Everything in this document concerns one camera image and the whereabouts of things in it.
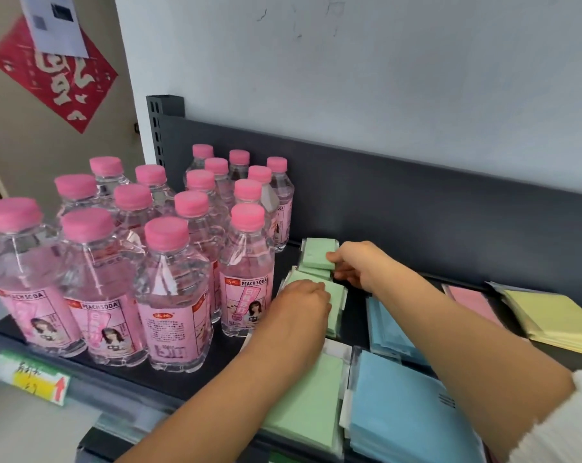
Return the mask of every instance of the white sleeve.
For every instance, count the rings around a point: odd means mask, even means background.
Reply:
[[[541,424],[534,425],[510,454],[510,463],[582,463],[582,370],[576,391]]]

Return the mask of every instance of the qr code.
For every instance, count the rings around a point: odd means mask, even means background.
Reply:
[[[48,31],[46,28],[46,21],[42,16],[33,16],[33,26],[41,31]]]

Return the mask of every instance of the pink bottle cap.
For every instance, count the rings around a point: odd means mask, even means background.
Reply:
[[[188,224],[174,216],[152,219],[145,225],[145,240],[157,252],[180,250],[190,241]]]
[[[261,199],[262,185],[256,180],[242,178],[235,182],[235,198],[244,201],[258,201]]]
[[[158,164],[143,164],[136,166],[136,181],[143,185],[162,185],[167,181],[167,172]]]
[[[151,206],[153,200],[149,188],[140,183],[120,185],[113,193],[115,206],[124,211],[136,211]]]
[[[268,157],[267,166],[272,170],[272,172],[286,172],[287,159],[278,156]]]
[[[183,191],[175,195],[175,212],[182,218],[205,216],[209,210],[209,198],[200,191]]]
[[[98,177],[115,177],[124,173],[121,159],[113,156],[92,157],[89,166]]]
[[[265,209],[256,203],[239,203],[231,210],[231,224],[240,231],[253,232],[263,229]]]
[[[250,164],[250,153],[243,149],[232,149],[228,153],[228,161],[233,165]]]
[[[4,198],[0,200],[0,232],[13,234],[42,223],[43,214],[32,198]]]
[[[214,147],[210,144],[193,144],[192,155],[195,159],[207,159],[214,156]]]
[[[79,244],[106,239],[115,231],[111,214],[103,208],[85,208],[61,218],[66,239]]]
[[[216,178],[209,170],[189,170],[186,172],[186,186],[189,190],[213,190]]]
[[[213,172],[214,175],[228,174],[228,162],[224,157],[208,157],[205,160],[205,170]]]
[[[248,178],[262,184],[270,183],[272,181],[272,170],[264,165],[251,165],[248,167]]]
[[[55,178],[57,193],[68,200],[82,200],[97,194],[96,179],[89,174],[60,175]]]

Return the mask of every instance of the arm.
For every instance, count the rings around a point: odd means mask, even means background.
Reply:
[[[324,287],[310,281],[287,286],[247,347],[118,463],[235,461],[271,406],[317,360],[331,308]]]
[[[435,289],[370,242],[328,254],[335,277],[376,295],[502,461],[573,392],[571,373]]]

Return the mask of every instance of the price tag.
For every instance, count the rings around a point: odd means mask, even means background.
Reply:
[[[2,351],[0,381],[63,406],[70,376],[37,360]]]

